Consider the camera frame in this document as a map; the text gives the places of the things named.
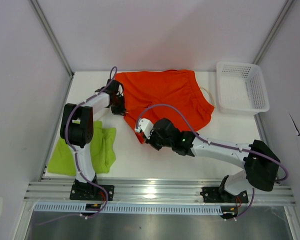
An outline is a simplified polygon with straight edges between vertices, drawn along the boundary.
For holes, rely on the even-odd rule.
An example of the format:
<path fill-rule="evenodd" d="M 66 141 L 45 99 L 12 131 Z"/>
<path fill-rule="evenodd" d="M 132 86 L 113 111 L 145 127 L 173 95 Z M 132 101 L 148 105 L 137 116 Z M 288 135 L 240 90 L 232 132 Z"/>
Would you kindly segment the orange shorts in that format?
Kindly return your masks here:
<path fill-rule="evenodd" d="M 211 121 L 215 108 L 204 97 L 192 70 L 121 72 L 115 80 L 124 87 L 124 120 L 131 129 L 138 117 L 152 123 L 167 118 L 180 131 L 199 131 Z"/>

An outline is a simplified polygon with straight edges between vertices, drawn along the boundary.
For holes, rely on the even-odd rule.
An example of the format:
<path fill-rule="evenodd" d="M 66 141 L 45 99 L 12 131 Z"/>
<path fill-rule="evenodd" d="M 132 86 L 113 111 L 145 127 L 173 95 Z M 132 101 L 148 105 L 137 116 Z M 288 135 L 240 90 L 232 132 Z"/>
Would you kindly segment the lime green shorts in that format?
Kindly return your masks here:
<path fill-rule="evenodd" d="M 101 121 L 93 122 L 93 137 L 90 142 L 92 167 L 96 174 L 107 174 L 116 160 L 113 145 L 116 137 L 115 128 L 103 128 Z M 75 176 L 75 159 L 66 141 L 61 137 L 56 142 L 47 171 L 52 174 Z"/>

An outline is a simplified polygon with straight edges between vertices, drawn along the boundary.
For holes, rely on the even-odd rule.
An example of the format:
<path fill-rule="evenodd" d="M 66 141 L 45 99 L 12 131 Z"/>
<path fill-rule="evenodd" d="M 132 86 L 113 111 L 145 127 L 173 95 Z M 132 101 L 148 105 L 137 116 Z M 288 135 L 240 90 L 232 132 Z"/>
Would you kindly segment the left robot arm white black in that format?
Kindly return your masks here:
<path fill-rule="evenodd" d="M 84 184 L 80 192 L 87 200 L 95 199 L 99 193 L 90 145 L 94 136 L 94 115 L 103 109 L 110 109 L 113 115 L 126 115 L 122 83 L 109 79 L 106 86 L 86 100 L 78 104 L 67 103 L 63 108 L 60 137 L 71 150 L 76 169 L 75 182 Z"/>

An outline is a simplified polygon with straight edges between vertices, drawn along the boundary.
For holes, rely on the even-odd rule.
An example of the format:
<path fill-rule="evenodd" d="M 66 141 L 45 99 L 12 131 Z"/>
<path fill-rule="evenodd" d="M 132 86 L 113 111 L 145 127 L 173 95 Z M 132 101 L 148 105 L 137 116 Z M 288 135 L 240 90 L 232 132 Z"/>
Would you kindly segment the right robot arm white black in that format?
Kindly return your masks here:
<path fill-rule="evenodd" d="M 167 147 L 181 156 L 207 157 L 241 168 L 240 172 L 222 180 L 218 196 L 224 202 L 245 190 L 255 188 L 271 192 L 274 188 L 280 161 L 263 141 L 238 144 L 204 139 L 193 131 L 179 130 L 167 118 L 156 123 L 143 118 L 137 126 L 143 132 L 145 142 L 158 151 Z"/>

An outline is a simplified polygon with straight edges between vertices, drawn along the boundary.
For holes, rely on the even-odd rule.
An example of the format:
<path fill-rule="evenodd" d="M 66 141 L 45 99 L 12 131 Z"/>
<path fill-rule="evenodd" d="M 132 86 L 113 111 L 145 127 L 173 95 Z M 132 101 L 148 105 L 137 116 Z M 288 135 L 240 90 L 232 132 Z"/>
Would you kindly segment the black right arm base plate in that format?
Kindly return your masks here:
<path fill-rule="evenodd" d="M 247 204 L 249 202 L 246 190 L 238 195 L 232 195 L 225 190 L 219 190 L 219 187 L 206 186 L 201 189 L 200 195 L 204 203 Z"/>

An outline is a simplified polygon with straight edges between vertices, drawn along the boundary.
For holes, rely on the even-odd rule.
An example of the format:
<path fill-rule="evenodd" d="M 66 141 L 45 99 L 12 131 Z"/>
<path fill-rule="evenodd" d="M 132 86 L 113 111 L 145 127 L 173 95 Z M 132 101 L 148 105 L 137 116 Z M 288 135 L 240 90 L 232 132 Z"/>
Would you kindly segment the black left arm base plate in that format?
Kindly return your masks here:
<path fill-rule="evenodd" d="M 73 201 L 112 201 L 114 193 L 114 185 L 102 184 L 97 187 L 75 179 L 71 187 L 69 199 Z"/>

